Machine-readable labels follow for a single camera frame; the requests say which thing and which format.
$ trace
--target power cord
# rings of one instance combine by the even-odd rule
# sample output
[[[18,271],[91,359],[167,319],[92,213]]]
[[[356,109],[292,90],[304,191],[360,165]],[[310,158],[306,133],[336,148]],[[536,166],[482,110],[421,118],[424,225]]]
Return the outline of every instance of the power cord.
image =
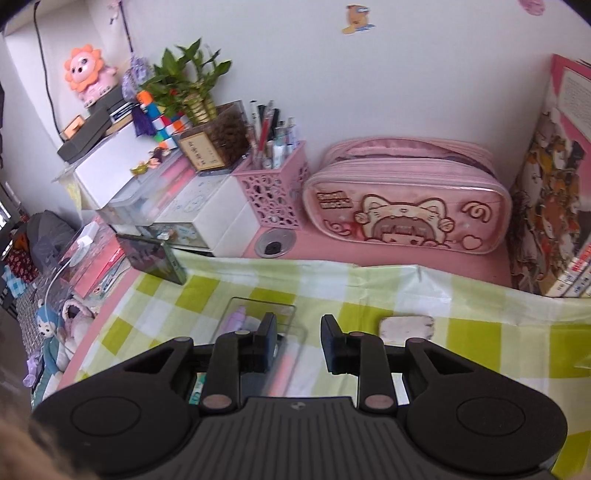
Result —
[[[51,94],[49,93],[49,79],[47,77],[47,65],[45,63],[45,54],[43,53],[43,45],[41,43],[41,33],[39,32],[39,25],[37,24],[37,8],[39,8],[39,4],[41,0],[35,2],[35,6],[33,7],[33,24],[35,25],[35,31],[37,32],[37,41],[39,42],[39,51],[41,53],[41,63],[43,64],[43,73],[45,74],[45,91],[47,92],[47,98],[49,99],[49,105],[51,106],[51,116],[53,117],[53,125],[56,127],[57,136],[63,142],[61,137],[60,128],[57,126],[57,119],[56,119],[56,109],[53,105],[53,100],[51,99]]]
[[[53,286],[54,282],[57,280],[57,277],[59,277],[60,274],[66,269],[66,267],[68,265],[70,265],[72,258],[74,258],[74,257],[72,256],[67,259],[67,261],[61,266],[61,268],[57,271],[57,273],[51,279],[51,282],[49,282],[49,286],[47,287],[47,291],[45,292],[45,300],[43,301],[43,307],[45,308],[45,319],[46,320],[49,319],[49,315],[47,314],[47,299],[49,298],[49,291],[51,290],[51,287]]]

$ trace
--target blue plush toy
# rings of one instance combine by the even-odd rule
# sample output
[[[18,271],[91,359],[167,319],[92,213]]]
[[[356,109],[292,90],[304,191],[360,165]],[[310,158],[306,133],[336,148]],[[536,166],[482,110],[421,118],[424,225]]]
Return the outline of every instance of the blue plush toy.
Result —
[[[54,310],[42,305],[37,310],[37,326],[45,337],[41,350],[45,368],[51,375],[61,377],[69,363],[65,348],[59,340],[63,319]]]

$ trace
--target pink sticker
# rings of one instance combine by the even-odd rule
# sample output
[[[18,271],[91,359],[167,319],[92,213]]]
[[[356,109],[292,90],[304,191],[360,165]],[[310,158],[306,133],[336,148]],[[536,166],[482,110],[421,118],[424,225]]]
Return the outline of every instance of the pink sticker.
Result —
[[[526,12],[528,12],[530,15],[535,15],[536,17],[539,17],[541,14],[544,13],[544,10],[546,10],[546,5],[544,4],[544,0],[518,0],[518,1]]]

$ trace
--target book spine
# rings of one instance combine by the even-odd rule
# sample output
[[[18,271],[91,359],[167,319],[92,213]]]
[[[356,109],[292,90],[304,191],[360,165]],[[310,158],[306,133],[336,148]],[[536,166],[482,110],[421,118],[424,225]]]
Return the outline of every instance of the book spine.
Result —
[[[111,123],[117,123],[119,120],[125,117],[125,115],[131,113],[133,109],[134,106],[131,103],[127,103],[126,105],[118,109],[116,112],[113,112],[109,115],[111,118]]]
[[[587,290],[585,290],[582,294],[581,294],[581,298],[582,299],[591,299],[591,286],[587,287]]]
[[[579,255],[574,257],[562,272],[560,277],[554,282],[554,285],[545,293],[546,297],[558,298],[563,296],[566,291],[575,283],[581,272],[589,265],[591,259],[591,242],[587,240]]]
[[[587,268],[581,273],[577,281],[573,283],[573,286],[566,291],[564,297],[570,299],[579,298],[587,290],[589,284],[591,284],[591,265],[587,265]]]

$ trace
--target screw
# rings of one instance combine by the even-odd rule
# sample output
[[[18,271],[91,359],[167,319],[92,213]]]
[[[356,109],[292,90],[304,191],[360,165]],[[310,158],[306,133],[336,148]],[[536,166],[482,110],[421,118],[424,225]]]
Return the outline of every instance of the screw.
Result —
[[[387,410],[394,405],[394,399],[387,395],[370,395],[365,399],[365,406],[372,410]]]
[[[203,399],[203,405],[211,410],[223,410],[232,405],[232,399],[227,395],[208,395]]]

